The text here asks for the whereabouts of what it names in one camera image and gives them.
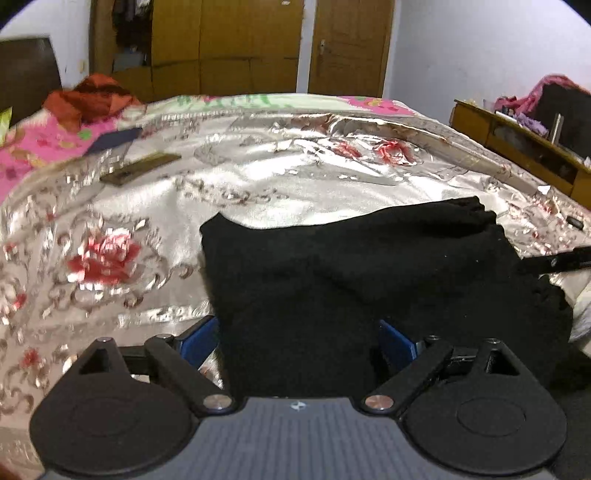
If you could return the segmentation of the black pants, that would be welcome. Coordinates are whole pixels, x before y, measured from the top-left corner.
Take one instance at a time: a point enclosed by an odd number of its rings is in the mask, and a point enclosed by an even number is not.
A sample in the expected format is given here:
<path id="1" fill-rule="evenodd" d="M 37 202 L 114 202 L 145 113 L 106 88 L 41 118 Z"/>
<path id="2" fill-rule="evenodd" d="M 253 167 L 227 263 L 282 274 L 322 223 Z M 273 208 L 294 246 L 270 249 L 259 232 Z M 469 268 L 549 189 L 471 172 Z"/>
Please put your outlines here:
<path id="1" fill-rule="evenodd" d="M 387 322 L 457 347 L 502 340 L 547 382 L 569 350 L 564 292 L 518 269 L 477 198 L 394 207 L 315 226 L 201 226 L 209 295 L 233 395 L 360 398 L 391 373 Z"/>

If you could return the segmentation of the wooden side desk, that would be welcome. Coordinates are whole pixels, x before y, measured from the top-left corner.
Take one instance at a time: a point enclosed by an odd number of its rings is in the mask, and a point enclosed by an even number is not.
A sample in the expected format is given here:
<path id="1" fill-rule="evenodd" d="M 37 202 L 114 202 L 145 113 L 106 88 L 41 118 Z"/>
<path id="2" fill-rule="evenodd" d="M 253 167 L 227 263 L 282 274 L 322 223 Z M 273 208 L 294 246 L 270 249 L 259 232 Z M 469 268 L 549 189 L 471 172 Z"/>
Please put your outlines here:
<path id="1" fill-rule="evenodd" d="M 451 127 L 590 209 L 590 169 L 506 116 L 456 100 Z"/>

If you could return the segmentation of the silver metal cylinder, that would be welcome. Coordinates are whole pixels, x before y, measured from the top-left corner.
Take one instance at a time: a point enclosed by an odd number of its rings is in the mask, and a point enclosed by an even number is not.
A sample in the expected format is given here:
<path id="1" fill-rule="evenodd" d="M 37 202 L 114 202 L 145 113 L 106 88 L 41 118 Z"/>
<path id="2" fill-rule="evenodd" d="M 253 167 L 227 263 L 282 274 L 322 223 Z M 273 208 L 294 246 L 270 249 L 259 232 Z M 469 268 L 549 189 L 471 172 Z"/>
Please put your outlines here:
<path id="1" fill-rule="evenodd" d="M 563 125 L 564 116 L 560 113 L 557 113 L 554 117 L 554 121 L 549 132 L 549 141 L 552 144 L 557 145 L 559 143 Z"/>

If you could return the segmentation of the black chair back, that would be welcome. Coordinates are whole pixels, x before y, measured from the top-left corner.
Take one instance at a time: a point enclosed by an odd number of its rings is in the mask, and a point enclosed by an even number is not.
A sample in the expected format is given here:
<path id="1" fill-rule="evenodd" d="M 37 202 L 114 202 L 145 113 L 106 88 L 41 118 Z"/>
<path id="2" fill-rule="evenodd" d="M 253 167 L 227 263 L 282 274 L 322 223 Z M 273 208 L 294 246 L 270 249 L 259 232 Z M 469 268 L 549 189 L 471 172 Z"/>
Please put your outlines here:
<path id="1" fill-rule="evenodd" d="M 564 119 L 559 144 L 582 158 L 589 157 L 591 146 L 590 94 L 558 84 L 545 85 L 534 110 L 534 119 L 550 130 L 557 114 L 560 114 Z"/>

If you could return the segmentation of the floral bedspread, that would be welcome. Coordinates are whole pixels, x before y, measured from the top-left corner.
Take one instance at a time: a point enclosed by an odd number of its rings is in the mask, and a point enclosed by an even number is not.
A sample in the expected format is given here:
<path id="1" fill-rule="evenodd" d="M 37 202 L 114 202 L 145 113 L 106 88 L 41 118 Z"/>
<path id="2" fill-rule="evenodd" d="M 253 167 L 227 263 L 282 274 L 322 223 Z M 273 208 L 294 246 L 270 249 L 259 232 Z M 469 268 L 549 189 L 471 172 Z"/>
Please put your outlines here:
<path id="1" fill-rule="evenodd" d="M 24 479 L 42 471 L 29 419 L 92 340 L 138 344 L 211 312 L 199 229 L 217 213 L 271 228 L 476 196 L 521 255 L 590 241 L 585 207 L 399 102 L 185 96 L 127 109 L 115 128 L 133 127 L 132 142 L 33 170 L 1 205 L 1 461 Z M 181 158 L 100 182 L 155 152 Z"/>

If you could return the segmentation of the pink red cloth pile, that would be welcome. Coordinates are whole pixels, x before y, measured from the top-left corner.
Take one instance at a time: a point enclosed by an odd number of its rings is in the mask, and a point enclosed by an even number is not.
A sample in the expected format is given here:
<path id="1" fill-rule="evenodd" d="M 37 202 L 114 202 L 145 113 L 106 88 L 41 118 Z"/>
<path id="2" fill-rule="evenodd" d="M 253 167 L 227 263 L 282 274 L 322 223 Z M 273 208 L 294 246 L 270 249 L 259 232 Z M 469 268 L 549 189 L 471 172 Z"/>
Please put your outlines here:
<path id="1" fill-rule="evenodd" d="M 494 102 L 492 109 L 494 111 L 512 111 L 517 115 L 524 114 L 534 119 L 534 110 L 542 96 L 543 87 L 548 84 L 558 84 L 565 88 L 575 88 L 590 94 L 588 90 L 572 81 L 569 77 L 561 74 L 550 74 L 544 76 L 533 87 L 530 93 L 524 97 L 499 97 Z"/>

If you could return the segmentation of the dark gold flat box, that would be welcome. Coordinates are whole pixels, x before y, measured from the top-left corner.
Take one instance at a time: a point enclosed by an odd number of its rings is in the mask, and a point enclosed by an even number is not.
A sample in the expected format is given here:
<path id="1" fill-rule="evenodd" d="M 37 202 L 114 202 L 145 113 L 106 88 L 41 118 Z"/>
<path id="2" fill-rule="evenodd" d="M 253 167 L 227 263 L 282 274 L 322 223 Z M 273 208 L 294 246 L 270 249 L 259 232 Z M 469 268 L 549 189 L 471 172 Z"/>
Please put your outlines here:
<path id="1" fill-rule="evenodd" d="M 100 176 L 100 182 L 120 187 L 180 158 L 181 156 L 178 154 L 155 152 L 131 163 L 113 168 L 108 173 Z"/>

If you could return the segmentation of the dark blue flat card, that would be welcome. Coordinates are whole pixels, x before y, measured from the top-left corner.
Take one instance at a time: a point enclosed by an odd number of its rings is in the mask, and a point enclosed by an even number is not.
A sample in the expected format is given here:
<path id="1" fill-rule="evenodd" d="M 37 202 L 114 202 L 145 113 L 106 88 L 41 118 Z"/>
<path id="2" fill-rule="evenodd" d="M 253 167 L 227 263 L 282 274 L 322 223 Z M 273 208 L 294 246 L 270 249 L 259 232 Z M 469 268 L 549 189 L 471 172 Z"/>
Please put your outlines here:
<path id="1" fill-rule="evenodd" d="M 132 142 L 140 136 L 141 132 L 141 128 L 135 127 L 104 133 L 90 145 L 85 154 L 96 154 Z"/>

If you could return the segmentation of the red orange garment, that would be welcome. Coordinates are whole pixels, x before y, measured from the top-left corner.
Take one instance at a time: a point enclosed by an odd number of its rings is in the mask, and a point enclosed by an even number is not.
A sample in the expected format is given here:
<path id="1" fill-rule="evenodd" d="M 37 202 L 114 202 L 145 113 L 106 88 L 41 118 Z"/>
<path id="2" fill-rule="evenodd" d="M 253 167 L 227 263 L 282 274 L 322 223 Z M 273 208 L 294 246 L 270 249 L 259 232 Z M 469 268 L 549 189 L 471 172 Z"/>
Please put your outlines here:
<path id="1" fill-rule="evenodd" d="M 92 74 L 73 89 L 51 92 L 43 103 L 66 131 L 78 132 L 83 125 L 117 116 L 129 106 L 140 105 L 139 99 L 113 78 Z"/>

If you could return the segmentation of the brown wooden wardrobe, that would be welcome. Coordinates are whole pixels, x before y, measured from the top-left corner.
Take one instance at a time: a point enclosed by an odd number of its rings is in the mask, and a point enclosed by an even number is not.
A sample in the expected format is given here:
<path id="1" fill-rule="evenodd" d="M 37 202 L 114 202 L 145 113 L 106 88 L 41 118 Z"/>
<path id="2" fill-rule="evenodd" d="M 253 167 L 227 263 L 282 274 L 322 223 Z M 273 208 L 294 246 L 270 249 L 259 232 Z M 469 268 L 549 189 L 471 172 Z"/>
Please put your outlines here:
<path id="1" fill-rule="evenodd" d="M 93 1 L 90 70 L 139 100 L 293 93 L 301 1 Z"/>

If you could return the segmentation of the brown wooden door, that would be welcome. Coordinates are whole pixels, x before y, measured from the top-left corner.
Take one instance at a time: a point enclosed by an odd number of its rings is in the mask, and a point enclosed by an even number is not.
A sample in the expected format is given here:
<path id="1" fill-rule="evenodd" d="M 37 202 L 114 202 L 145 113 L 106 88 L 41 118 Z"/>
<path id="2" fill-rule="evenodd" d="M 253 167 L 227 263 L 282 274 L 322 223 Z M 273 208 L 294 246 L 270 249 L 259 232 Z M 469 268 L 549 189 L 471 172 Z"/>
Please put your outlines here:
<path id="1" fill-rule="evenodd" d="M 380 97 L 393 16 L 393 0 L 318 1 L 308 90 L 322 95 Z"/>

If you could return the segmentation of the dark wooden headboard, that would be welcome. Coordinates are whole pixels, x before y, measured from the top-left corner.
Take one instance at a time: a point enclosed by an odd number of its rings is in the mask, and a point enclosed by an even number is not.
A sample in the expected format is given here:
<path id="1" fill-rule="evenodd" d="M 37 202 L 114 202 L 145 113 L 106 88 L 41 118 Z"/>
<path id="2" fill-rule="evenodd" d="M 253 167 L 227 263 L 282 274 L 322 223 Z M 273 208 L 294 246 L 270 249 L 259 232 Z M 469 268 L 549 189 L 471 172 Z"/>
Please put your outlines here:
<path id="1" fill-rule="evenodd" d="M 59 69 L 48 37 L 2 39 L 0 48 L 0 107 L 11 108 L 11 122 L 17 124 L 62 88 Z"/>

